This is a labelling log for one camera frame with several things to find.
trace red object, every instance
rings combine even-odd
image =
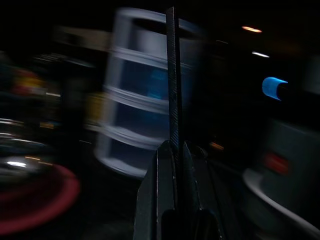
[[[281,175],[287,175],[289,172],[288,161],[275,153],[269,153],[266,155],[264,165]]]
[[[0,236],[44,224],[67,210],[80,192],[80,183],[67,168],[54,165],[36,182],[0,193]]]

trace blue glowing object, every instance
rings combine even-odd
[[[287,81],[281,80],[276,77],[267,77],[262,82],[262,92],[270,98],[281,101],[277,96],[277,88],[279,84],[287,84]]]

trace blue light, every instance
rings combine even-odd
[[[277,88],[279,84],[287,84],[287,81],[281,80],[276,77],[267,77],[262,82],[262,92],[270,98],[281,101],[277,96]]]

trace red circular object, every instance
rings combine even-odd
[[[80,192],[80,183],[76,176],[61,165],[54,165],[53,172],[54,174],[49,174],[50,179],[45,186],[26,197],[21,197],[17,192],[0,193],[0,199],[3,201],[20,196],[16,201],[7,202],[8,206],[4,207],[4,211],[1,209],[0,236],[44,224],[67,210],[75,202]],[[24,186],[23,190],[26,193],[30,192],[25,188]]]

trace ceiling light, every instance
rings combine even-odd
[[[256,51],[253,51],[253,52],[252,52],[252,54],[254,54],[254,55],[258,55],[258,56],[260,56],[260,57],[264,57],[264,58],[270,58],[268,55],[265,55],[265,54],[262,54],[262,53],[260,53],[260,52],[256,52]]]
[[[248,31],[251,31],[251,32],[254,32],[254,33],[262,33],[262,31],[260,29],[256,29],[256,28],[253,28],[253,27],[243,26],[242,28],[244,30],[248,30]]]

